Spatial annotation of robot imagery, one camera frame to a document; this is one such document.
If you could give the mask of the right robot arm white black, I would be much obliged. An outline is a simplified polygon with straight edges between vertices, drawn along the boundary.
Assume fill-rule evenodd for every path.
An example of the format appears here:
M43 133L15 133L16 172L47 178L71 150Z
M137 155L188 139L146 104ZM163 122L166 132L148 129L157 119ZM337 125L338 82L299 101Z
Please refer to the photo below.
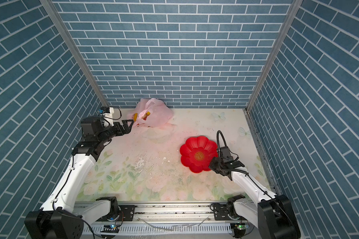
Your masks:
M243 217L253 224L263 239L299 239L301 232L291 201L267 189L246 171L243 163L231 156L215 157L209 169L227 176L248 195L228 200L229 214Z

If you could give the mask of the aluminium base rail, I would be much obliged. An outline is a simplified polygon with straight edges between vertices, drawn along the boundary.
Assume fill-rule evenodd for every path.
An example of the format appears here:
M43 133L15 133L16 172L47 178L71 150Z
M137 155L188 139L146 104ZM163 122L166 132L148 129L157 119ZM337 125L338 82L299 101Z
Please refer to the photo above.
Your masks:
M77 202L75 211L81 211L94 202ZM209 208L212 203L118 203L135 205L135 214L131 222L94 222L91 229L85 228L84 233L93 231L100 237L116 236L155 236L174 234L220 234L229 233L235 238L248 235L254 228L249 221L216 221Z

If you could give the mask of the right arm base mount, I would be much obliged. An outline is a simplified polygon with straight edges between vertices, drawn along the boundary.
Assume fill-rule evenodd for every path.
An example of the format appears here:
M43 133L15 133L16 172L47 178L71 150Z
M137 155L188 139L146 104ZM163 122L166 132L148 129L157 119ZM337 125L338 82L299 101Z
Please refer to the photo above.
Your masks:
M220 204L212 203L209 208L214 214L216 221L249 221L257 223L257 210L251 203Z

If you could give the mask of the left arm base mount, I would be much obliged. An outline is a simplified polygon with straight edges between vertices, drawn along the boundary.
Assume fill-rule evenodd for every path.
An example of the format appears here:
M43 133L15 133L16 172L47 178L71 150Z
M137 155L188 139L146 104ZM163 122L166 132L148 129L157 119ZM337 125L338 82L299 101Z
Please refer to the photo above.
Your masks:
M135 209L135 205L118 206L118 209L115 212L110 212L98 219L97 222L131 222L134 218Z

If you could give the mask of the yellow fake banana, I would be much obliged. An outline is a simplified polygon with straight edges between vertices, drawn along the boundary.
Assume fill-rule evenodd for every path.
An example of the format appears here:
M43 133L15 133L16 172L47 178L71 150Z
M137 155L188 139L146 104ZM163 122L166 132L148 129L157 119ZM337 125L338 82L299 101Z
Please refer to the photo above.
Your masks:
M151 113L149 111L144 111L141 113L135 113L133 114L133 120L137 121L137 120L146 120L147 117L150 115Z

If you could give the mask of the pink plastic bag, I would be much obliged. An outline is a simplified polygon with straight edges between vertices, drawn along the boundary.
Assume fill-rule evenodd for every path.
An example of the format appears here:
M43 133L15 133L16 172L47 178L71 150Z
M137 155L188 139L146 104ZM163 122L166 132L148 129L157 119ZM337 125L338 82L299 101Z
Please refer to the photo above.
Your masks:
M173 117L173 111L166 104L158 99L141 99L136 108L132 110L128 117L133 119L133 114L149 111L151 114L146 120L134 121L136 125L145 127L160 127L168 123Z

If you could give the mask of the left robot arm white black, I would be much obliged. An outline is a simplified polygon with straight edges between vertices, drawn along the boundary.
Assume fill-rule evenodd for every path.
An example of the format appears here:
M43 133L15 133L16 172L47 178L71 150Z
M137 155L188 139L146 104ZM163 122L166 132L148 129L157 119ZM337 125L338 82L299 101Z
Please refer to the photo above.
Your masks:
M81 121L81 140L72 149L70 162L55 189L39 210L31 211L25 226L33 239L78 239L85 227L104 217L115 222L121 217L116 197L96 200L81 211L74 205L84 181L112 138L129 134L133 120L112 122L110 118L91 116Z

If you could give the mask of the red flower-shaped plate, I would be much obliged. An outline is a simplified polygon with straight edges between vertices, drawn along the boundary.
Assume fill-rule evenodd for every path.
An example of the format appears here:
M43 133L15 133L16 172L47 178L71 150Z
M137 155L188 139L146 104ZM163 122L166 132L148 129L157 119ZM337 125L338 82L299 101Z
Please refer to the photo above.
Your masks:
M217 143L205 136L188 138L179 151L181 164L193 173L211 171L209 165L218 156Z

